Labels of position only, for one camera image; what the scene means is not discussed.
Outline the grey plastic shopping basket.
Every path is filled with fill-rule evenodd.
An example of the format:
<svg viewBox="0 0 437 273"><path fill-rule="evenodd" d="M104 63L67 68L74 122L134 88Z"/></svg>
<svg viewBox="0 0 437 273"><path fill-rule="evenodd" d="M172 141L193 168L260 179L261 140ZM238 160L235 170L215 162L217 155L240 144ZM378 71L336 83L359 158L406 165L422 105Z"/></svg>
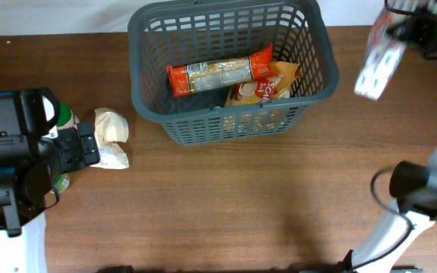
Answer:
<svg viewBox="0 0 437 273"><path fill-rule="evenodd" d="M338 86L315 1L157 2L127 33L134 108L183 145L284 132Z"/></svg>

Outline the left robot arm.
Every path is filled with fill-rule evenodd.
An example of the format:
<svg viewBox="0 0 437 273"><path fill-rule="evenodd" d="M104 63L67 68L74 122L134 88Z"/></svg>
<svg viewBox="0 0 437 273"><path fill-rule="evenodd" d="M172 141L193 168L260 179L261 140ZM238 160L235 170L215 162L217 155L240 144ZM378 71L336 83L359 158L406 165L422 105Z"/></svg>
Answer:
<svg viewBox="0 0 437 273"><path fill-rule="evenodd" d="M47 87L0 92L0 272L45 272L46 195L55 179L99 162L89 123L58 129Z"/></svg>

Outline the orange biscuit packet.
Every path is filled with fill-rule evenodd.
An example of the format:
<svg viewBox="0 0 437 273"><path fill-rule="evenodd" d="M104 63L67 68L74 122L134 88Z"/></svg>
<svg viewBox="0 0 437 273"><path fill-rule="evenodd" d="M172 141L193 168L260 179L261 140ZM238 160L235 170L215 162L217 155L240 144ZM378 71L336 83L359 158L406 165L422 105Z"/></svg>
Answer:
<svg viewBox="0 0 437 273"><path fill-rule="evenodd" d="M189 96L270 76L272 50L273 46L270 45L248 57L205 61L180 67L169 65L167 74L173 96Z"/></svg>

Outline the orange coffee sachet bag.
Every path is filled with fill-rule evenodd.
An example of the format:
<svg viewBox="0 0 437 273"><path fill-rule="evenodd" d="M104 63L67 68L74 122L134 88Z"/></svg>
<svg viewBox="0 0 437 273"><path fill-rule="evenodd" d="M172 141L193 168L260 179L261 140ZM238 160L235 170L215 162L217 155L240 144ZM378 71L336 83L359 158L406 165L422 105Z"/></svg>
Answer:
<svg viewBox="0 0 437 273"><path fill-rule="evenodd" d="M269 64L271 76L261 80L233 85L228 93L225 107L244 105L259 105L276 99L289 99L291 97L291 85L302 74L299 64L285 61L272 61ZM225 130L233 132L237 128L238 133L246 133L251 128L252 133L259 133L264 127L273 129L275 125L267 125L266 113L258 113L254 117L254 125L250 126L252 114L244 114L236 121L235 117L228 116L224 120Z"/></svg>

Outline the tissue multipack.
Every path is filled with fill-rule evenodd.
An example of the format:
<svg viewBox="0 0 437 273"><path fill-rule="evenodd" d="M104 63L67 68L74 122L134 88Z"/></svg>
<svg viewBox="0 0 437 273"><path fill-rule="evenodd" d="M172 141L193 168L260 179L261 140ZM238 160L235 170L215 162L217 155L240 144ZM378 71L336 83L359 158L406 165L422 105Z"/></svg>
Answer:
<svg viewBox="0 0 437 273"><path fill-rule="evenodd" d="M385 8L377 17L369 33L365 61L354 87L355 94L371 100L377 100L382 95L406 49L406 45L390 37L387 30L404 18Z"/></svg>

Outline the beige paper bag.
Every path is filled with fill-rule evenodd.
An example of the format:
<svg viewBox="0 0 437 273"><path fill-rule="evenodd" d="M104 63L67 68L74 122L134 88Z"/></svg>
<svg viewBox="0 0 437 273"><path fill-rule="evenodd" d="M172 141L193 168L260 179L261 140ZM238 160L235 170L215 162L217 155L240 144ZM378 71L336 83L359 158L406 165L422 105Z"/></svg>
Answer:
<svg viewBox="0 0 437 273"><path fill-rule="evenodd" d="M127 154L118 145L128 141L129 126L126 118L110 108L97 108L95 115L94 136L100 161L93 167L113 170L129 168Z"/></svg>

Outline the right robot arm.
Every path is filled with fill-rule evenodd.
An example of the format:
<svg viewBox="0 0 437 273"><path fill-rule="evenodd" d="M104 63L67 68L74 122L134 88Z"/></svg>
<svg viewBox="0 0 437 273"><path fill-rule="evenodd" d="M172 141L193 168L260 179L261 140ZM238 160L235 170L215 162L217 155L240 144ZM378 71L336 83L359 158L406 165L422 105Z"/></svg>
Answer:
<svg viewBox="0 0 437 273"><path fill-rule="evenodd" d="M369 34L354 92L379 99L409 47L426 61L437 60L436 0L384 3ZM437 148L425 166L402 161L375 173L372 192L386 173L391 175L391 202L378 203L385 215L369 238L347 254L342 272L390 272L409 245L437 222Z"/></svg>

